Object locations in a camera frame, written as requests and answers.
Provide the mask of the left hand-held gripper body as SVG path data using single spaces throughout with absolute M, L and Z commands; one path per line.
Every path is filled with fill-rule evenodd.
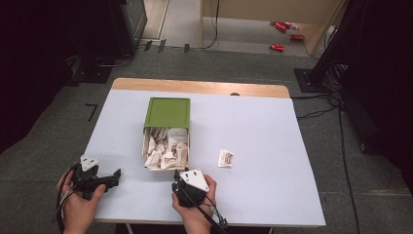
M 94 183 L 97 180 L 98 163 L 97 159 L 81 156 L 80 162 L 74 166 L 73 189 L 84 199 L 91 199 L 95 191 Z

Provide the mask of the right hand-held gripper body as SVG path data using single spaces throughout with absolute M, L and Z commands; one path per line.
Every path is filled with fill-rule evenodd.
M 179 171 L 181 181 L 172 183 L 172 192 L 177 196 L 181 207 L 199 206 L 209 192 L 209 187 L 201 170 Z

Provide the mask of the white printed sachet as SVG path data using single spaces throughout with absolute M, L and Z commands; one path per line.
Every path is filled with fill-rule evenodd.
M 232 158 L 234 154 L 226 149 L 221 149 L 219 151 L 218 157 L 218 167 L 219 168 L 228 168 L 232 166 Z

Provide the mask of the person's right hand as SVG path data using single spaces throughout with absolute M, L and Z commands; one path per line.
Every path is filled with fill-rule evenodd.
M 206 194 L 205 201 L 200 205 L 200 208 L 209 216 L 213 216 L 213 211 L 210 206 L 216 204 L 215 192 L 216 192 L 216 181 L 209 175 L 204 175 L 206 183 L 209 187 L 209 192 Z M 182 218 L 184 228 L 188 226 L 210 226 L 210 222 L 205 218 L 205 216 L 197 208 L 185 208 L 181 207 L 178 203 L 177 196 L 172 193 L 172 207 L 179 213 Z

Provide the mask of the person's left hand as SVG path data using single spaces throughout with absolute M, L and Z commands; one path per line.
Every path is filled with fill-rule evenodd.
M 82 198 L 77 193 L 70 195 L 62 205 L 64 228 L 66 225 L 91 226 L 94 221 L 97 205 L 105 192 L 105 185 L 101 184 L 91 200 Z

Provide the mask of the white table sheet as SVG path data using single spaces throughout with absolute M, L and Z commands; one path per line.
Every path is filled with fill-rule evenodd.
M 173 173 L 150 172 L 142 159 L 151 92 L 112 90 L 85 151 L 101 176 L 120 169 L 118 186 L 102 198 L 96 219 L 177 223 Z M 323 226 L 313 170 L 289 98 L 191 94 L 189 165 L 217 183 L 217 208 L 232 225 Z M 219 151 L 232 166 L 218 167 Z

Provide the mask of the black curtain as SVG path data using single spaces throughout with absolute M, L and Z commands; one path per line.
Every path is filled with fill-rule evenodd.
M 337 64 L 361 150 L 398 167 L 413 195 L 413 0 L 350 0 L 317 68 Z
M 73 71 L 75 0 L 0 0 L 0 154 L 22 140 Z

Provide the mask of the dark cabinet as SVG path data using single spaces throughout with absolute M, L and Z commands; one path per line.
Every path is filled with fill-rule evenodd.
M 144 1 L 109 0 L 109 4 L 120 55 L 132 56 L 147 23 Z

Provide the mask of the beige wooden partition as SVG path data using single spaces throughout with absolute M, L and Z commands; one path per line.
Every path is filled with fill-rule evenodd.
M 309 55 L 334 22 L 340 22 L 349 0 L 201 0 L 203 17 L 287 21 L 298 24 Z

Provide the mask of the black stand base plate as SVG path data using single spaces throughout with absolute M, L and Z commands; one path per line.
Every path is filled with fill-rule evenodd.
M 328 93 L 323 78 L 313 69 L 295 68 L 294 74 L 302 93 Z

